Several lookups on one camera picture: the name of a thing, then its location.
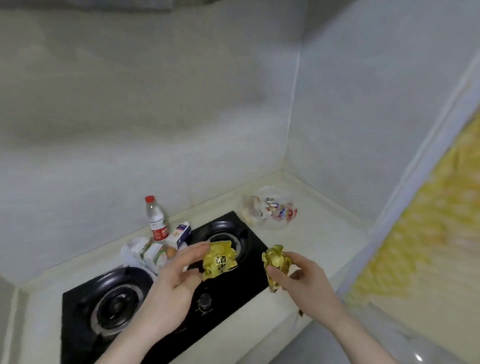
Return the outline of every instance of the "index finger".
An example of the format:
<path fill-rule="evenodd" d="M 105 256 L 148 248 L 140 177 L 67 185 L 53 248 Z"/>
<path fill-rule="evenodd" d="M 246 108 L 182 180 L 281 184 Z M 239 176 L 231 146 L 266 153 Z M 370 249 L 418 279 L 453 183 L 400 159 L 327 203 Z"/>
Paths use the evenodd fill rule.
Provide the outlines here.
<path fill-rule="evenodd" d="M 305 258 L 303 255 L 300 255 L 294 252 L 282 252 L 282 254 L 289 257 L 292 260 L 293 264 L 295 264 L 297 267 L 303 270 L 309 269 L 312 263 L 314 263 L 310 259 Z"/>
<path fill-rule="evenodd" d="M 189 247 L 183 249 L 179 254 L 173 259 L 173 264 L 178 271 L 183 270 L 184 266 L 189 266 L 192 263 L 198 262 L 202 259 L 210 250 L 210 245 L 208 243 L 198 243 L 190 245 Z"/>

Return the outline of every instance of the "person's left hand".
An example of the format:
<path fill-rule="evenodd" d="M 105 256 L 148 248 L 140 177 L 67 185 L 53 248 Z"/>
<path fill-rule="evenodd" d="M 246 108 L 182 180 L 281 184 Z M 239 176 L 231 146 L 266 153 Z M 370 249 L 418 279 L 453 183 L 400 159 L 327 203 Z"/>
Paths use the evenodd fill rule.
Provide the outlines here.
<path fill-rule="evenodd" d="M 153 345 L 180 326 L 187 316 L 193 292 L 202 282 L 197 268 L 184 272 L 183 267 L 199 261 L 209 250 L 208 243 L 191 245 L 161 269 L 129 331 L 135 328 L 137 334 Z"/>

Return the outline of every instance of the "burner ring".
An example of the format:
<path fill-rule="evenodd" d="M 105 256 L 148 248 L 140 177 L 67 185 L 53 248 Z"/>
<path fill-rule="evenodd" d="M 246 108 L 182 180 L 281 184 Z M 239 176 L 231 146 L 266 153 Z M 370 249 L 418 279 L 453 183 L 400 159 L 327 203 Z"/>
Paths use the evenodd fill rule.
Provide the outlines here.
<path fill-rule="evenodd" d="M 117 327 L 114 327 L 114 328 L 104 328 L 98 320 L 98 314 L 99 314 L 100 306 L 103 303 L 103 300 L 106 299 L 111 293 L 113 293 L 114 291 L 116 291 L 120 288 L 128 288 L 130 290 L 133 290 L 136 293 L 137 298 L 138 298 L 138 304 L 137 304 L 137 307 L 134 309 L 133 314 L 140 308 L 140 306 L 142 305 L 142 303 L 145 299 L 145 296 L 144 296 L 144 293 L 142 292 L 142 290 L 138 286 L 133 285 L 133 284 L 124 283 L 124 284 L 120 284 L 120 285 L 115 286 L 112 289 L 108 290 L 108 292 L 105 293 L 100 300 L 98 300 L 98 302 L 95 305 L 95 308 L 93 309 L 93 312 L 90 316 L 90 327 L 92 328 L 93 332 L 96 333 L 97 335 L 102 335 L 103 337 L 116 335 L 116 334 L 122 332 L 127 327 L 127 325 L 130 323 L 130 321 L 132 319 L 130 317 L 129 319 L 125 320 L 125 322 L 123 322 L 121 325 L 119 325 Z"/>
<path fill-rule="evenodd" d="M 241 246 L 241 242 L 240 242 L 240 239 L 237 238 L 235 235 L 233 234 L 230 234 L 229 232 L 218 232 L 216 234 L 213 234 L 211 237 L 209 237 L 207 239 L 207 241 L 209 243 L 214 243 L 214 241 L 212 241 L 212 239 L 216 238 L 216 237 L 219 237 L 219 236 L 227 236 L 227 238 L 221 238 L 217 241 L 222 241 L 222 240 L 230 240 L 232 243 L 235 244 L 235 260 L 239 257 L 240 253 L 241 253 L 241 250 L 242 250 L 242 246 Z"/>

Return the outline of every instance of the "gold wrapper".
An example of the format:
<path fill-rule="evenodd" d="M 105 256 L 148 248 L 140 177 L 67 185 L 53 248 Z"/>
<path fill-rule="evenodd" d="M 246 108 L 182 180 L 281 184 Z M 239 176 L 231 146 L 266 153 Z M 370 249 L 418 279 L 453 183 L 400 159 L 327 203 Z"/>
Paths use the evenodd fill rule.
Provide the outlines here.
<path fill-rule="evenodd" d="M 203 280 L 215 278 L 237 266 L 235 249 L 231 241 L 210 243 L 210 251 L 204 256 Z"/>
<path fill-rule="evenodd" d="M 264 262 L 265 273 L 267 273 L 267 266 L 274 266 L 280 269 L 283 273 L 287 274 L 292 260 L 282 254 L 283 245 L 274 245 L 268 249 L 265 253 L 262 253 L 262 260 Z M 270 286 L 270 292 L 275 293 L 280 285 L 268 276 L 268 285 Z"/>

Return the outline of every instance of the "hand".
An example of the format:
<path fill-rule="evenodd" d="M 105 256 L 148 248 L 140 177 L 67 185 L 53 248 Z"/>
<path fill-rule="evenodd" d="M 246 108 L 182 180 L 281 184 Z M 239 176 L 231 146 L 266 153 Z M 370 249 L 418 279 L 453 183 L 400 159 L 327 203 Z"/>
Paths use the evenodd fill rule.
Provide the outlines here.
<path fill-rule="evenodd" d="M 300 310 L 332 330 L 347 313 L 324 270 L 300 254 L 284 254 L 300 269 L 287 277 L 275 267 L 268 266 L 268 275 L 289 293 Z"/>
<path fill-rule="evenodd" d="M 183 272 L 183 267 L 202 259 L 209 250 L 209 243 L 197 243 L 178 252 L 160 271 L 127 329 L 140 333 L 153 345 L 180 326 L 187 316 L 193 292 L 202 282 L 197 268 Z"/>

